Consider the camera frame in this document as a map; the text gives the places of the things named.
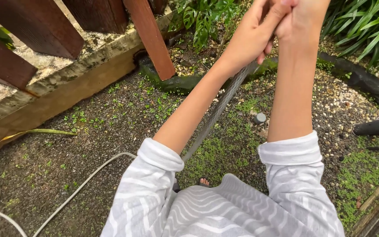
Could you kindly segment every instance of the forearm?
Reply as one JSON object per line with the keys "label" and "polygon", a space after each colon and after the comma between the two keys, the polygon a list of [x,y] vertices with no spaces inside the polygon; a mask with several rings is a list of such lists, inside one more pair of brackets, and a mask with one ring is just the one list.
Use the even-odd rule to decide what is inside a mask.
{"label": "forearm", "polygon": [[223,83],[232,76],[220,59],[156,132],[153,140],[181,154]]}
{"label": "forearm", "polygon": [[299,33],[299,37],[279,45],[268,142],[302,137],[313,130],[311,107],[318,38]]}

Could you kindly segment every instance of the foot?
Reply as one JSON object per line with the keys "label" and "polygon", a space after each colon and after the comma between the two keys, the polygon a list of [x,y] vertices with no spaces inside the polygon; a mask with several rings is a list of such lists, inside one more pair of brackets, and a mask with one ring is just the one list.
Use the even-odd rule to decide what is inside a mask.
{"label": "foot", "polygon": [[199,186],[203,186],[203,187],[210,187],[209,185],[210,185],[210,182],[208,181],[208,179],[207,178],[205,178],[205,177],[201,177],[201,178],[199,178],[198,179],[198,185]]}

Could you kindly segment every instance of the sandal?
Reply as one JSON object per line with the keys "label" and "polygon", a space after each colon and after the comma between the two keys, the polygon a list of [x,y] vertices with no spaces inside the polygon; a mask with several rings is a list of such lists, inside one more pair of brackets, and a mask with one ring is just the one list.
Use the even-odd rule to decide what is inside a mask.
{"label": "sandal", "polygon": [[206,177],[200,177],[199,179],[198,179],[198,184],[197,185],[199,185],[199,186],[203,186],[203,187],[207,187],[207,188],[210,188],[210,186],[209,185],[207,185],[207,184],[203,184],[202,182],[201,182],[201,179],[206,179],[207,180],[207,182],[208,183],[210,183],[210,181],[208,181],[208,178],[206,178]]}

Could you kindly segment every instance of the black pole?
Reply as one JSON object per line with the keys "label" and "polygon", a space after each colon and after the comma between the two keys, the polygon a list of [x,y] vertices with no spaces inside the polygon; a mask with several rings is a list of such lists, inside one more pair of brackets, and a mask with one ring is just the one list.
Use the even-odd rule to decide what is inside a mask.
{"label": "black pole", "polygon": [[353,126],[353,132],[357,136],[379,134],[379,120],[356,124]]}

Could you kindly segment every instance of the wooden plank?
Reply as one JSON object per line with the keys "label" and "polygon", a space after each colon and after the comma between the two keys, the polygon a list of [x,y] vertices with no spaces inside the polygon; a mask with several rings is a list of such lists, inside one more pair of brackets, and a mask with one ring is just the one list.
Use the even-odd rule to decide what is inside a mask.
{"label": "wooden plank", "polygon": [[123,34],[128,16],[120,0],[62,0],[83,30]]}
{"label": "wooden plank", "polygon": [[0,42],[0,84],[26,88],[37,69]]}
{"label": "wooden plank", "polygon": [[164,81],[171,78],[175,74],[175,67],[157,27],[155,17],[150,10],[149,3],[147,0],[123,1],[160,79]]}
{"label": "wooden plank", "polygon": [[152,8],[153,14],[163,15],[165,12],[167,0],[149,0],[150,7]]}
{"label": "wooden plank", "polygon": [[84,44],[54,0],[0,0],[0,24],[43,54],[76,59]]}

